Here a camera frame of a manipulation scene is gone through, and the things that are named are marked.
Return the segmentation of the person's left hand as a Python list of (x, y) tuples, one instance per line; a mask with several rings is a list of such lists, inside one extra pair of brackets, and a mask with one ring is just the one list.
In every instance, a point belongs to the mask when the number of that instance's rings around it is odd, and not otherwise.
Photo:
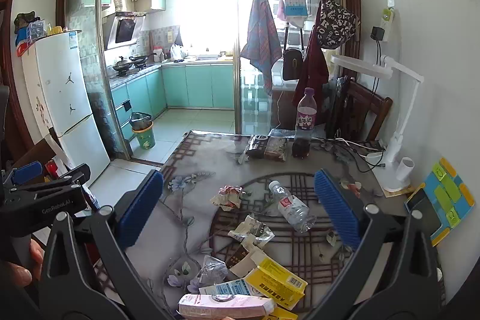
[(44, 260), (45, 251), (41, 248), (40, 244), (34, 239), (30, 240), (29, 247), (30, 255), (32, 258), (32, 269), (28, 270), (23, 266), (19, 266), (8, 262), (8, 265), (12, 271), (13, 282), (20, 288), (29, 286), (34, 280), (39, 281), (41, 278), (41, 268)]

